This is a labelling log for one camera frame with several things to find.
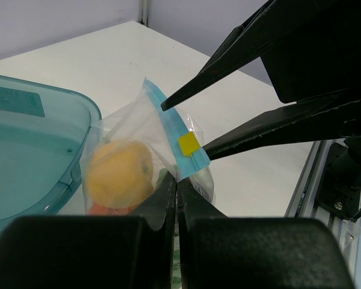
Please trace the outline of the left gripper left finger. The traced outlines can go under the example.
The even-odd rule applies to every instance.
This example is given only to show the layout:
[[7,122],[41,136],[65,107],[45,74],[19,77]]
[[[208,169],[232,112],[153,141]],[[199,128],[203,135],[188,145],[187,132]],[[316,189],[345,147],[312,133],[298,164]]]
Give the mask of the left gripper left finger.
[[176,181],[125,216],[26,216],[0,236],[0,288],[170,288]]

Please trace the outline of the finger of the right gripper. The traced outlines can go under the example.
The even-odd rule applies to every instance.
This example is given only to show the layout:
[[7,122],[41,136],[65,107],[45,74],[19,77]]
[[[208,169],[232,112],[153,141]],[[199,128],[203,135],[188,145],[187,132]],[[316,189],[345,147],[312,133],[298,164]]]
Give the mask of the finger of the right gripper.
[[278,47],[328,7],[327,1],[267,1],[233,29],[200,72],[162,104],[167,111]]

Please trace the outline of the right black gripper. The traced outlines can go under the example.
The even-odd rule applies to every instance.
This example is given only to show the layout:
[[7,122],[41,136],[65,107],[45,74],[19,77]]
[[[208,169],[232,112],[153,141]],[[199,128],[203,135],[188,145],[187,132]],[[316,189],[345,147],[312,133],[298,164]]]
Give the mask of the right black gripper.
[[339,1],[261,59],[281,102],[321,98],[266,111],[219,136],[203,147],[210,160],[266,146],[361,137],[361,1]]

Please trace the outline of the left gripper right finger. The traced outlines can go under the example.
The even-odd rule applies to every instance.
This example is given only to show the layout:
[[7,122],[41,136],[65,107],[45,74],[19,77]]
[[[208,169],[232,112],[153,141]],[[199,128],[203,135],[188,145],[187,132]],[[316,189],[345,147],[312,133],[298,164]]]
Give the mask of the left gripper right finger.
[[353,288],[329,229],[307,218],[227,217],[177,185],[183,288]]

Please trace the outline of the clear zip top bag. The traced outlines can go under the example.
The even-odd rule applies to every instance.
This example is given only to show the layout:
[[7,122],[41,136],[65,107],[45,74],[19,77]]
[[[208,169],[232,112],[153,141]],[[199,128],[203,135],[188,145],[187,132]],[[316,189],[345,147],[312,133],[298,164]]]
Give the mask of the clear zip top bag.
[[163,111],[165,94],[145,79],[137,98],[95,123],[80,160],[85,212],[125,215],[159,187],[165,175],[189,179],[214,202],[203,131],[186,112]]

